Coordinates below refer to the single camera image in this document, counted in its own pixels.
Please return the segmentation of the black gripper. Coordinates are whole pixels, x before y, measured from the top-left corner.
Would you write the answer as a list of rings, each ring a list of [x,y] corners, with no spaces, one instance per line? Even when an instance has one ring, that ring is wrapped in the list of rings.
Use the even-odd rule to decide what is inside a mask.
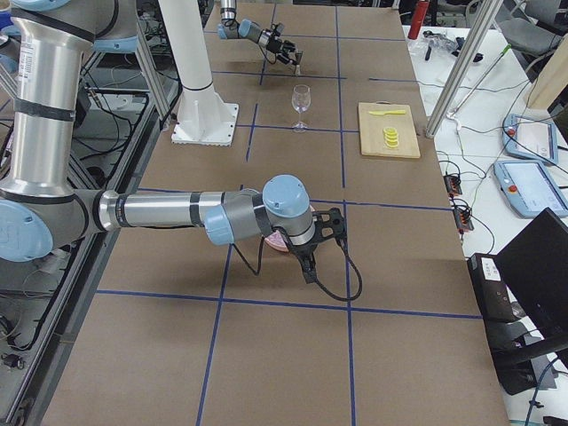
[[[297,67],[298,60],[303,57],[303,51],[298,50],[294,43],[280,38],[270,39],[267,51],[272,53],[276,60],[290,67]]]
[[[307,284],[315,283],[317,280],[315,249],[315,244],[291,245],[288,248],[300,264],[304,280]]]

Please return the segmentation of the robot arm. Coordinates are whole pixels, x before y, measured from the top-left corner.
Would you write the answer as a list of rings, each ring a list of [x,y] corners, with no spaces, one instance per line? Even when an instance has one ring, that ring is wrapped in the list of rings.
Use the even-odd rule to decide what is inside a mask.
[[[305,280],[317,279],[320,222],[296,177],[237,193],[119,194],[68,184],[83,55],[138,49],[134,2],[14,1],[11,16],[21,43],[11,167],[1,182],[3,259],[27,262],[122,227],[201,227],[217,245],[279,231]]]
[[[249,40],[258,46],[264,58],[272,64],[277,61],[300,72],[303,52],[298,50],[296,44],[283,39],[285,26],[281,23],[272,23],[269,28],[262,28],[252,20],[237,20],[237,4],[233,0],[220,2],[220,23],[217,33],[220,39]]]

